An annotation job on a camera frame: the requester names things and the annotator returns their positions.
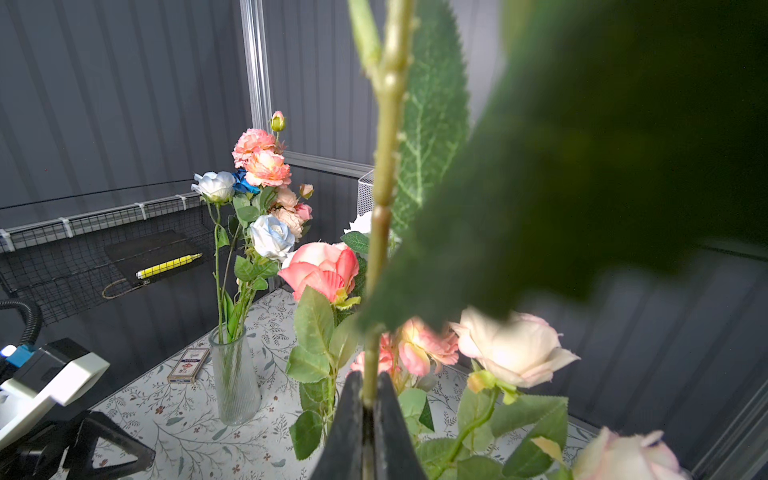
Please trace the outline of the pale cream rose stem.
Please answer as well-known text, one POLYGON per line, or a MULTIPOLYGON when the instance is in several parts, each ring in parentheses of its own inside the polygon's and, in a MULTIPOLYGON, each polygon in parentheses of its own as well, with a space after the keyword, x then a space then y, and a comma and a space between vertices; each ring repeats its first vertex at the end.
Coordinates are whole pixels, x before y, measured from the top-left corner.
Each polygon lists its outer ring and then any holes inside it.
POLYGON ((547 321, 513 312, 494 320, 464 310, 451 329, 472 362, 457 414, 454 439, 432 441, 425 465, 431 479, 533 479, 562 464, 568 432, 564 397, 531 395, 577 361, 547 321))

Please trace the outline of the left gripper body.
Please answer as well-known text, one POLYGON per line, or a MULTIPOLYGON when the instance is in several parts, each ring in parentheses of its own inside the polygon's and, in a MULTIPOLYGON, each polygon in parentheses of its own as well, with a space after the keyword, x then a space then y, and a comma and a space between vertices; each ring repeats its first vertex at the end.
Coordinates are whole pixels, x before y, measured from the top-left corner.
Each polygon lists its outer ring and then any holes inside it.
POLYGON ((71 442, 72 423, 44 421, 1 451, 2 479, 49 479, 71 442))

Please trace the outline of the white blue rose stem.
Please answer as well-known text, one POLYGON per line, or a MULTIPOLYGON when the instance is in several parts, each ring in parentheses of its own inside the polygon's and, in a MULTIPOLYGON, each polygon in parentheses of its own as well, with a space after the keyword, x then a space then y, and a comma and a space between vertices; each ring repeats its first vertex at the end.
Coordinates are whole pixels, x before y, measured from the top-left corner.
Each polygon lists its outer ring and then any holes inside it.
POLYGON ((234 278, 237 293, 227 298, 226 342, 239 339, 245 330, 247 311, 258 292, 268 288, 296 239, 290 228, 275 215, 258 217, 246 228, 235 230, 234 278))

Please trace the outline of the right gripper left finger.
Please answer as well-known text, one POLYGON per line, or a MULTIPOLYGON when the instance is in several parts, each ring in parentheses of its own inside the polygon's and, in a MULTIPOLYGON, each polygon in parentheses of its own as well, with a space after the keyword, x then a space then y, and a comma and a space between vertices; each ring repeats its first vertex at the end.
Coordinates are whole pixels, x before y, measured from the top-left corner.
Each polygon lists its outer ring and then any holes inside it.
POLYGON ((352 372, 347 376, 327 443, 310 476, 311 480, 362 478, 362 383, 360 372, 352 372))

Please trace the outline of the pink carnation spray stem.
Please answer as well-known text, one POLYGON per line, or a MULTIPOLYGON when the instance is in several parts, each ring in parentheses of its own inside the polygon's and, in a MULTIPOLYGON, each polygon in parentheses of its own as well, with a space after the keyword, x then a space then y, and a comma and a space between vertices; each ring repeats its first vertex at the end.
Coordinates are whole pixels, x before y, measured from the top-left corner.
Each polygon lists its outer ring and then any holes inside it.
POLYGON ((390 375, 400 394, 439 373, 459 359, 458 336, 450 328, 436 333, 419 317, 413 317, 394 333, 380 336, 378 372, 390 375))

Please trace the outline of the clear ribbed glass vase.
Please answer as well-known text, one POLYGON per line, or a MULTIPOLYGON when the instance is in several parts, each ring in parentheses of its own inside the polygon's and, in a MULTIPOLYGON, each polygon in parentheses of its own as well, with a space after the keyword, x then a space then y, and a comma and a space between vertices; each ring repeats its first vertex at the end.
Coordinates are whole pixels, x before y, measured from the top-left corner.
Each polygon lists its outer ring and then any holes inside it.
POLYGON ((221 343, 218 329, 208 337, 220 420, 229 426, 252 420, 261 406, 261 392, 252 350, 245 334, 221 343))

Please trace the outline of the white rose spray stem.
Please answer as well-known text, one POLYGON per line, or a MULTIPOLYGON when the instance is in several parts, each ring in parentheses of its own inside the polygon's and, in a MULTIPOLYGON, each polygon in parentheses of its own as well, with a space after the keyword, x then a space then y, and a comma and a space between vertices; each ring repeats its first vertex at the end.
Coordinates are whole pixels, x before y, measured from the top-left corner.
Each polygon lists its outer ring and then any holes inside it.
POLYGON ((370 234, 372 231, 372 211, 358 215, 344 230, 341 237, 343 243, 358 254, 367 255, 369 252, 370 234))

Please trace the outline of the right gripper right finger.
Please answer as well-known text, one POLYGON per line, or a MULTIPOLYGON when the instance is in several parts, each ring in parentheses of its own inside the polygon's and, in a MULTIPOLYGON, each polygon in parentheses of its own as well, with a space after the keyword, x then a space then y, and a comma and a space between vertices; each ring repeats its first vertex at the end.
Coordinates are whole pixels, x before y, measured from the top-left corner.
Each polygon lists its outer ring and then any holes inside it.
POLYGON ((391 377, 377 379, 374 406, 375 479, 426 480, 408 432, 391 377))

